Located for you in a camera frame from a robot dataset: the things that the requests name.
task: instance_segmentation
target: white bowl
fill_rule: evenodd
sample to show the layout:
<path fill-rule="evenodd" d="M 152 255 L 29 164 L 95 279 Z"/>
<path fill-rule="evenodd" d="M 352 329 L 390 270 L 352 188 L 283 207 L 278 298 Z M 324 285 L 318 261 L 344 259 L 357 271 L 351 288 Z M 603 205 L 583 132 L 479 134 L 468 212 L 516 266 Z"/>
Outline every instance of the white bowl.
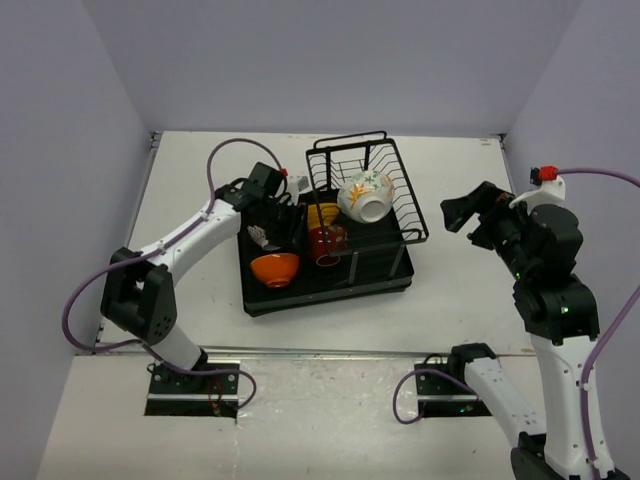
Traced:
<path fill-rule="evenodd" d="M 376 170 L 356 173 L 338 192 L 338 206 L 356 222 L 374 223 L 382 220 L 393 204 L 393 181 Z"/>

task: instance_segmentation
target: gray wall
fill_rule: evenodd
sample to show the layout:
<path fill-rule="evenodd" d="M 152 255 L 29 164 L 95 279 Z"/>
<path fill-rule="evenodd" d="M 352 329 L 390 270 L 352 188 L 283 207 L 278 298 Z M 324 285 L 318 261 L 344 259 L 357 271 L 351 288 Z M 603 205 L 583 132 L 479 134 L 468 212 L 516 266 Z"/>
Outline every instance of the gray wall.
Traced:
<path fill-rule="evenodd" d="M 640 2 L 585 0 L 507 137 L 520 191 L 531 166 L 608 167 L 640 177 Z M 567 176 L 581 219 L 578 273 L 608 326 L 640 282 L 640 191 L 609 178 Z M 598 363 L 604 425 L 620 466 L 640 476 L 640 305 Z"/>
<path fill-rule="evenodd" d="M 154 129 L 506 132 L 580 0 L 85 0 Z"/>
<path fill-rule="evenodd" d="M 0 477 L 22 480 L 73 355 L 62 305 L 124 240 L 148 134 L 79 1 L 2 1 L 0 65 Z M 75 311 L 86 340 L 96 293 Z"/>

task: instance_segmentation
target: white table surface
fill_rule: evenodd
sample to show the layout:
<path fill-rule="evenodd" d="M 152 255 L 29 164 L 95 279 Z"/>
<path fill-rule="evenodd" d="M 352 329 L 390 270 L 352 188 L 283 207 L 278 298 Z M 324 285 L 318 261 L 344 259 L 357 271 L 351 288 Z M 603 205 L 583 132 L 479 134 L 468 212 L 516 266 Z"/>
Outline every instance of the white table surface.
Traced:
<path fill-rule="evenodd" d="M 231 419 L 145 417 L 148 357 L 76 357 L 38 480 L 513 479 L 510 448 L 490 417 L 400 425 L 391 412 L 410 359 L 242 362 L 259 385 Z M 503 357 L 534 408 L 534 357 Z M 408 382 L 400 413 L 415 415 Z M 240 394 L 249 385 L 240 382 Z"/>
<path fill-rule="evenodd" d="M 144 194 L 131 248 L 154 242 L 185 221 L 208 198 L 206 159 L 220 141 L 245 136 L 268 145 L 291 175 L 307 174 L 305 151 L 321 135 L 165 132 Z M 466 195 L 483 180 L 508 189 L 496 139 L 394 137 L 422 208 L 430 237 L 409 247 L 416 274 L 404 293 L 344 300 L 252 318 L 242 309 L 235 239 L 214 249 L 176 288 L 178 321 L 203 346 L 449 351 L 486 342 L 500 354 L 528 354 L 530 344 L 513 306 L 512 279 L 493 252 L 443 227 L 440 202 Z M 214 161 L 223 185 L 246 176 L 269 157 L 250 145 L 231 145 Z M 126 338 L 110 322 L 104 343 Z"/>

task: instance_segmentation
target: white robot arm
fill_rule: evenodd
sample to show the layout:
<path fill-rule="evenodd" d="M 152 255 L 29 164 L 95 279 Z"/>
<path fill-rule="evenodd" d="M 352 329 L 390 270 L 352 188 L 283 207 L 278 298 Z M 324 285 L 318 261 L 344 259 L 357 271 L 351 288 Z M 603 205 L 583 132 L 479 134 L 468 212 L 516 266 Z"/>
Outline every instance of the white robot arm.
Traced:
<path fill-rule="evenodd" d="M 468 238 L 495 250 L 515 278 L 513 298 L 537 354 L 546 421 L 508 381 L 486 345 L 454 347 L 450 373 L 482 398 L 505 432 L 517 479 L 627 479 L 615 468 L 604 438 L 594 372 L 587 385 L 581 379 L 600 329 L 595 298 L 572 273 L 582 234 L 577 218 L 558 206 L 565 185 L 556 170 L 535 169 L 532 182 L 540 188 L 517 198 L 484 182 L 441 204 L 445 228 L 452 232 L 479 214 L 480 225 Z"/>
<path fill-rule="evenodd" d="M 120 263 L 149 257 L 107 276 L 100 311 L 130 332 L 167 363 L 182 370 L 198 370 L 207 356 L 176 324 L 174 287 L 193 265 L 213 248 L 235 236 L 242 212 L 278 205 L 274 198 L 284 173 L 257 163 L 242 186 L 216 190 L 212 208 L 205 205 L 191 219 L 139 252 L 121 248 L 111 258 Z"/>

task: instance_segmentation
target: black wire basket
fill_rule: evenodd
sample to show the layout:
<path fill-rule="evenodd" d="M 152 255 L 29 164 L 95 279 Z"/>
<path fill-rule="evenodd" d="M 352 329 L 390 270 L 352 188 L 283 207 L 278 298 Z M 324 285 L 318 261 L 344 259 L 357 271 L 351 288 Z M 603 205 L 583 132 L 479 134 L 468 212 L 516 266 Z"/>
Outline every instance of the black wire basket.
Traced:
<path fill-rule="evenodd" d="M 340 261 L 318 266 L 309 252 L 302 252 L 300 267 L 291 284 L 268 289 L 251 273 L 250 263 L 264 252 L 251 240 L 246 228 L 238 234 L 238 250 L 244 309 L 258 316 L 292 307 L 363 295 L 401 292 L 411 285 L 414 274 L 407 246 L 427 240 L 429 232 L 409 176 L 393 139 L 386 132 L 370 132 L 318 140 L 307 151 L 312 191 L 299 203 L 315 208 L 328 244 L 327 225 L 347 231 L 342 245 L 327 251 Z M 388 175 L 394 185 L 393 207 L 380 221 L 358 223 L 332 207 L 329 220 L 323 203 L 336 203 L 340 187 L 354 174 L 376 170 Z"/>
<path fill-rule="evenodd" d="M 360 140 L 345 143 L 353 138 Z M 387 137 L 387 132 L 376 131 L 318 140 L 307 151 L 307 164 L 325 241 L 325 223 L 330 222 L 325 222 L 323 210 L 326 207 L 321 207 L 321 204 L 335 202 L 340 187 L 350 177 L 366 170 L 378 171 L 391 178 L 395 189 L 393 207 L 379 222 L 362 224 L 340 214 L 336 222 L 348 224 L 349 238 L 342 248 L 327 252 L 329 256 L 359 255 L 386 249 L 395 249 L 401 255 L 407 245 L 427 240 L 429 231 L 409 175 L 396 142 Z"/>

